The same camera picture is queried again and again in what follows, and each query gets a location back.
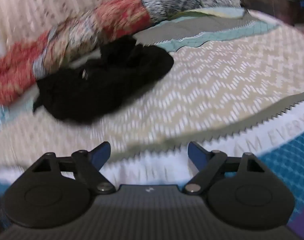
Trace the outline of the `black pant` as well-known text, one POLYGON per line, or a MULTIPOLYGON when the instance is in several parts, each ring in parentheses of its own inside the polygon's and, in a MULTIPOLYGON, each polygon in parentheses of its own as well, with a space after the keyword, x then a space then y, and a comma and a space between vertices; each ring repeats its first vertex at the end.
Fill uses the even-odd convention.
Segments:
POLYGON ((100 48, 100 58, 37 80, 35 113, 44 107, 60 121, 89 124, 145 92, 169 73, 173 57, 163 48, 126 35, 100 48))

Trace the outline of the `red patchwork quilt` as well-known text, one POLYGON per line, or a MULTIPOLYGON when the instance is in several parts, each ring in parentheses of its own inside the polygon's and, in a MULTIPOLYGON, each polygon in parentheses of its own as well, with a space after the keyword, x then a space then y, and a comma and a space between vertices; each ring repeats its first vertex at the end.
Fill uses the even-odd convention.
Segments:
POLYGON ((69 16, 35 39, 5 47, 0 56, 0 105, 9 105, 37 79, 97 46, 196 8, 235 7, 240 0, 109 0, 69 16))

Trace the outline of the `patterned bedsheet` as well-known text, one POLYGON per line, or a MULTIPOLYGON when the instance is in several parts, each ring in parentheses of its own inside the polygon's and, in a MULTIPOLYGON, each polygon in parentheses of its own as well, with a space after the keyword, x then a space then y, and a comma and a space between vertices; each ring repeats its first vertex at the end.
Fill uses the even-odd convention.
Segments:
POLYGON ((34 113, 39 79, 9 108, 0 127, 0 239, 304 239, 304 35, 267 15, 202 8, 132 37, 165 49, 174 65, 120 109, 89 124, 57 120, 44 107, 34 113), (69 157, 106 141, 100 173, 115 193, 55 228, 9 220, 6 190, 42 155, 69 157), (193 141, 258 157, 294 196, 288 223, 238 228, 185 194, 198 173, 188 157, 193 141))

